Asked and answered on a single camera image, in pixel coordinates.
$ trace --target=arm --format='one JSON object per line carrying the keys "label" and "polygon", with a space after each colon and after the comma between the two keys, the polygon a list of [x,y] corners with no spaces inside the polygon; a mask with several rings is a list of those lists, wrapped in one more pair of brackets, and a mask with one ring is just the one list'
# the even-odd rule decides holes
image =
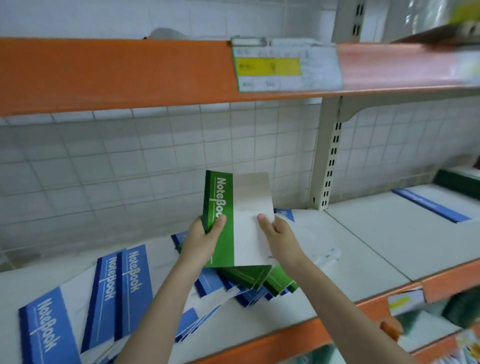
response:
{"label": "arm", "polygon": [[178,261],[116,364],[168,362],[188,294],[203,266],[212,257],[226,221],[225,215],[220,216],[208,234],[205,234],[200,218],[191,224]]}
{"label": "arm", "polygon": [[301,287],[345,362],[416,363],[303,253],[284,220],[275,217],[272,225],[264,215],[259,215],[258,222],[273,256]]}

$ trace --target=yellow label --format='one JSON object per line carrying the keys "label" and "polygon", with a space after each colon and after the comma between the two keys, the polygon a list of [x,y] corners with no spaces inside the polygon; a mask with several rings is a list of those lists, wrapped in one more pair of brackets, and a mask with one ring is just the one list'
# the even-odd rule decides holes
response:
{"label": "yellow label", "polygon": [[301,76],[298,58],[235,58],[237,76]]}
{"label": "yellow label", "polygon": [[390,308],[390,310],[395,310],[399,307],[402,307],[408,303],[411,302],[411,299],[410,297],[408,296],[403,296],[403,297],[400,297],[398,300],[396,300],[395,302],[392,302],[392,303],[389,303],[388,304],[388,308]]}

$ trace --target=hand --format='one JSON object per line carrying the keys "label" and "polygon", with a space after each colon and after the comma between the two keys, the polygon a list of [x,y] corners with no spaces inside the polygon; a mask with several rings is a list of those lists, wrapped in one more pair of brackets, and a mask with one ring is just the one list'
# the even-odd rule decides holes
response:
{"label": "hand", "polygon": [[202,269],[215,251],[216,242],[225,226],[227,217],[220,215],[208,234],[205,234],[201,217],[197,217],[188,229],[183,243],[179,261],[186,262],[189,267]]}
{"label": "hand", "polygon": [[257,216],[258,224],[267,237],[273,257],[280,263],[285,272],[291,276],[299,264],[302,264],[307,256],[301,249],[297,238],[293,234],[288,223],[278,216],[272,224],[265,215]]}

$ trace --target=right hand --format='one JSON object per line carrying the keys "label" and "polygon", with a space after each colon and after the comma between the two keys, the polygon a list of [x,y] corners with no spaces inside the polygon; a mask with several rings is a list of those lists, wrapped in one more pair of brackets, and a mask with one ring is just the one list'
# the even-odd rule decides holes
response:
{"label": "right hand", "polygon": [[286,273],[291,273],[305,259],[308,259],[302,251],[297,238],[286,221],[275,216],[275,222],[272,224],[268,218],[260,214],[257,216],[258,224],[267,237],[270,250],[273,257],[280,263]]}

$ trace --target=left hand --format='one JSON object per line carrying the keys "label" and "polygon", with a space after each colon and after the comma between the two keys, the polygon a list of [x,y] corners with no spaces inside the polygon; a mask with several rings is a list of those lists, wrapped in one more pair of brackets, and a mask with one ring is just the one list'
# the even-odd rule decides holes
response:
{"label": "left hand", "polygon": [[226,221],[227,217],[221,215],[216,219],[209,233],[205,234],[201,217],[197,217],[188,229],[179,261],[186,262],[190,267],[202,269],[212,257]]}

